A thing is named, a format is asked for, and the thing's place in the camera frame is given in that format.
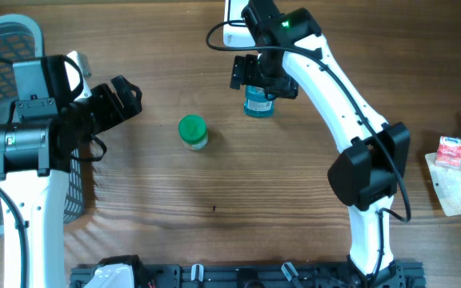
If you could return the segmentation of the blue mouthwash bottle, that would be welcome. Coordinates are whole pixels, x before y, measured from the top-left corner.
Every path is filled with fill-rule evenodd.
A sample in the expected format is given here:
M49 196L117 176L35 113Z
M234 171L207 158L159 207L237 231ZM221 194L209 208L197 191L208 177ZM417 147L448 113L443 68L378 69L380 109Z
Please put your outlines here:
M274 113L274 102L265 98L264 89L246 86L246 101L243 104L244 114L254 118L268 118Z

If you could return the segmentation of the green lid jar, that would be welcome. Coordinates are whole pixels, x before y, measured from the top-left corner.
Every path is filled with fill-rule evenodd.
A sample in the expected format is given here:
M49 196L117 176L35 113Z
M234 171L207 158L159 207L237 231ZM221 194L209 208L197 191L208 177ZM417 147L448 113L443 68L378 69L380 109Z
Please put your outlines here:
M178 124L183 144L191 150L201 150L208 143L205 120L199 115L187 115Z

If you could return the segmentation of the red tissue packet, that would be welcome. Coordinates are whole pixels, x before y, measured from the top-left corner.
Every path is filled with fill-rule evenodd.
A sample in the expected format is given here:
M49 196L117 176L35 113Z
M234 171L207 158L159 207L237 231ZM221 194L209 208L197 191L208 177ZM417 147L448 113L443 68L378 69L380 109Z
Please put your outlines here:
M461 139L441 136L439 147L435 156L437 166L460 167L461 164Z

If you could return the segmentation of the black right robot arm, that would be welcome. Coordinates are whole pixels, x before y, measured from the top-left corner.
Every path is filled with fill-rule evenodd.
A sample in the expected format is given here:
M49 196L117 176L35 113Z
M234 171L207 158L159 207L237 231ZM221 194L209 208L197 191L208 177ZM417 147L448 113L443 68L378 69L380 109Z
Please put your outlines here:
M224 44L239 52L231 86L256 86L267 101L307 94L335 141L339 156L328 181L349 213L351 277L380 287L395 279L389 223L396 195L407 190L403 175L410 134L390 124L356 90L339 67L311 13L283 13L272 1L228 1Z

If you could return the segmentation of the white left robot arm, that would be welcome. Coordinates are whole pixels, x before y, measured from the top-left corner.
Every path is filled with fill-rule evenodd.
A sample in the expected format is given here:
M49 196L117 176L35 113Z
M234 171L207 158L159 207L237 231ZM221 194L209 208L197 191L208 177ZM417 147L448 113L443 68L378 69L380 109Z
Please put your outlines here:
M5 287L64 287L63 226L73 153L142 112L142 91L123 76L85 90L66 55L11 63L18 98L0 124Z

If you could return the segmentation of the white barcode scanner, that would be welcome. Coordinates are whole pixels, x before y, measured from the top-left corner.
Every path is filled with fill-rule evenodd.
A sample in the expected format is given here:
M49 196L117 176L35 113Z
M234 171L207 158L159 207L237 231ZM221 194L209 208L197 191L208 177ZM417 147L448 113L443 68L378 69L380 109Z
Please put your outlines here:
M226 0L224 10L224 22L240 20L223 26L223 42L228 47L254 46L255 41L243 22L242 12L248 4L248 0Z

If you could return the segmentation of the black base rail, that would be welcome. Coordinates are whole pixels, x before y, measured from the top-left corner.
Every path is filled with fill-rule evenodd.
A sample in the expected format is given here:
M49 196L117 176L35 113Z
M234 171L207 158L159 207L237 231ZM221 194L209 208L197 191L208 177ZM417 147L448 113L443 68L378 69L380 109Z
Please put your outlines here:
M116 287L368 287L370 276L361 276L348 262L317 262L296 265L193 266L146 265L136 255L105 258L95 265L71 270L70 287L88 287L90 281L114 275L110 264L130 265L129 280L117 281Z

